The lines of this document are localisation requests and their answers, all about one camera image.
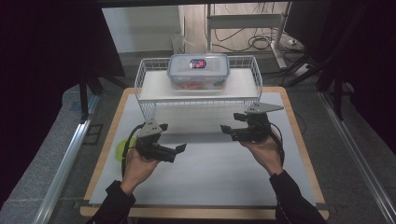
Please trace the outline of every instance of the table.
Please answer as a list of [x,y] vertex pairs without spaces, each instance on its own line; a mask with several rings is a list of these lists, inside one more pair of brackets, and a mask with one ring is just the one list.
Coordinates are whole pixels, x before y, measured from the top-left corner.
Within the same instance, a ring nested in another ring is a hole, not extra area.
[[[324,218],[329,217],[329,211],[322,209],[321,206],[325,204],[323,195],[321,193],[315,172],[313,170],[309,155],[307,154],[304,140],[300,134],[296,118],[294,117],[290,101],[286,91],[280,87],[265,87],[262,89],[263,92],[278,92],[281,95],[282,101],[285,106],[288,118],[290,120],[290,126],[292,128],[294,137],[301,157],[303,159],[305,170],[307,171],[312,190],[314,191],[314,198],[318,205],[319,212]],[[90,185],[87,188],[84,200],[89,200],[92,196],[94,187],[98,181],[100,174],[103,171],[108,152],[110,150],[112,139],[115,135],[117,127],[120,122],[120,116],[122,115],[125,102],[129,94],[133,94],[134,89],[128,88],[124,91],[114,119],[112,121],[110,130],[107,134],[106,141],[102,148],[102,152],[96,164],[96,168],[92,175]],[[81,206],[80,213],[83,216],[91,217],[97,211],[98,207],[92,206]],[[210,206],[145,206],[145,207],[133,207],[130,210],[130,217],[156,217],[156,218],[222,218],[222,219],[275,219],[275,208],[214,208]]]

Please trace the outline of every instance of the person's left hand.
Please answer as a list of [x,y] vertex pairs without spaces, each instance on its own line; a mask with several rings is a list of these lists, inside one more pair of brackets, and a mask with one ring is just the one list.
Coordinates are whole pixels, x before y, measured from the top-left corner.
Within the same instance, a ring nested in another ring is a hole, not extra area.
[[122,191],[132,195],[134,189],[149,178],[159,162],[145,159],[135,148],[132,148],[128,153],[125,174],[120,184]]

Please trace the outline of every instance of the black sleeve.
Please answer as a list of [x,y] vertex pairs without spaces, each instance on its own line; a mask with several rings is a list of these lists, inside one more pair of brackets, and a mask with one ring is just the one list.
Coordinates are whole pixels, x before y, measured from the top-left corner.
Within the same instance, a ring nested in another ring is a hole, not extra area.
[[114,181],[106,192],[107,197],[87,224],[126,223],[129,209],[136,202],[134,195],[126,195],[120,188],[120,181]]
[[318,210],[301,195],[298,185],[286,171],[272,175],[270,182],[277,197],[278,223],[326,223]]

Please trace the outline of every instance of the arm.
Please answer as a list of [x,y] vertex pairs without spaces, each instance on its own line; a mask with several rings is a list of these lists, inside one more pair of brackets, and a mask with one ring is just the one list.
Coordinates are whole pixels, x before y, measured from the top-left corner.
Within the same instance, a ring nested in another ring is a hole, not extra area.
[[126,223],[129,209],[135,202],[134,189],[149,178],[158,163],[159,161],[146,160],[132,148],[128,153],[128,164],[122,182],[114,181],[106,189],[107,197],[87,224]]
[[276,142],[271,137],[260,143],[241,142],[256,161],[271,176],[270,182],[277,197],[278,223],[326,223],[318,210],[301,194],[296,182],[283,170]]

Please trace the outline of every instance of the white wall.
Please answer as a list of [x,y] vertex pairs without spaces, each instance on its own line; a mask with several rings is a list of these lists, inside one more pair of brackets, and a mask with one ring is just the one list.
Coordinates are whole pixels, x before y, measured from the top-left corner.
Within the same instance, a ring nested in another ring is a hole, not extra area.
[[182,33],[179,6],[104,8],[103,13],[118,53],[173,50],[172,35]]

